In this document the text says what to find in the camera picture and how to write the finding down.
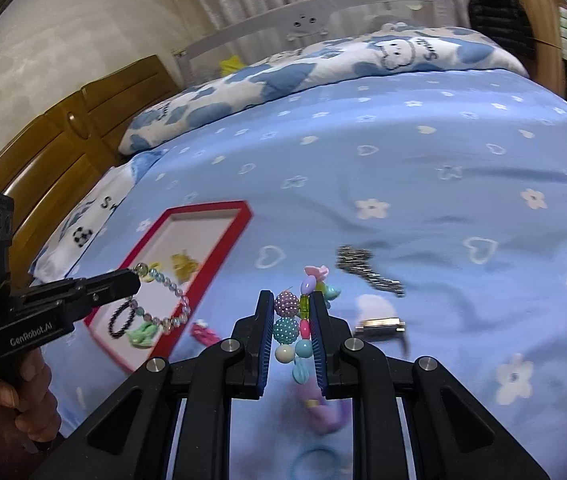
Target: black puffer jacket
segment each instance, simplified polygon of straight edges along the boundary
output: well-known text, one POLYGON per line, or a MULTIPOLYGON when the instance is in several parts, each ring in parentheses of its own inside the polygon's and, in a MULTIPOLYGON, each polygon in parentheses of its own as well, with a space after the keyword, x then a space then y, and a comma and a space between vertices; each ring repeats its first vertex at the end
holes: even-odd
POLYGON ((470 0, 468 14, 474 30, 515 56, 536 59, 530 20, 519 0, 470 0))

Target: patterned wallpaper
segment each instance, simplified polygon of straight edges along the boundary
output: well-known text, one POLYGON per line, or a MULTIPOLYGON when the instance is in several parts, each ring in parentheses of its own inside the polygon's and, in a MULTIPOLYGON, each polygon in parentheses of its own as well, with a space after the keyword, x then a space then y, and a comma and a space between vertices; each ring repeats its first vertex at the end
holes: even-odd
POLYGON ((34 117, 142 57, 211 30, 196 0, 14 0, 0 16, 0 151, 34 117))

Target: white bead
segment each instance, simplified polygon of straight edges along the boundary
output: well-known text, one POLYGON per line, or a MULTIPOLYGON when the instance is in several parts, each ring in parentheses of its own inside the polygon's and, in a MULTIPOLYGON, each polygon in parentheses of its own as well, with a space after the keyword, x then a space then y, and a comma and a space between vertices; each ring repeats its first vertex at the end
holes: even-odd
POLYGON ((290 345, 279 345, 275 350, 275 359, 283 364, 292 363, 294 361, 294 348, 290 345))

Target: silver bolt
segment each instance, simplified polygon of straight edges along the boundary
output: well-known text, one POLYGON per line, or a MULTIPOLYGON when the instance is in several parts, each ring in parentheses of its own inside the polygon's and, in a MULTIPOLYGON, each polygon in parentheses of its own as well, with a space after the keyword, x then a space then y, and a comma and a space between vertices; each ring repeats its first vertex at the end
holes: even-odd
POLYGON ((158 357, 154 357, 150 361, 146 363, 146 369, 149 372, 160 372, 166 367, 166 362, 163 359, 159 359, 158 357))
POLYGON ((419 367, 426 372, 430 372, 439 366, 437 359, 434 357, 422 357, 419 360, 419 367))
POLYGON ((350 339, 346 339, 343 342, 343 346, 345 346, 349 350, 352 350, 353 352, 356 352, 363 348, 363 341, 361 341, 361 339, 358 339, 356 337, 351 337, 350 339))
POLYGON ((224 339, 222 341, 222 350, 224 352, 234 352, 239 350, 241 343, 236 339, 224 339))

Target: wooden bed panel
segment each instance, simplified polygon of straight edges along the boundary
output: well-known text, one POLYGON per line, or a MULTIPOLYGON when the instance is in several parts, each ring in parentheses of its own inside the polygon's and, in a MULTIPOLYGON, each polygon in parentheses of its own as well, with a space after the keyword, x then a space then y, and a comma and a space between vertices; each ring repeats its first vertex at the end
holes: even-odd
POLYGON ((28 267, 66 215, 124 159, 117 146, 132 118, 179 88, 156 56, 89 83, 35 118, 0 153, 0 191, 15 200, 10 269, 28 267))

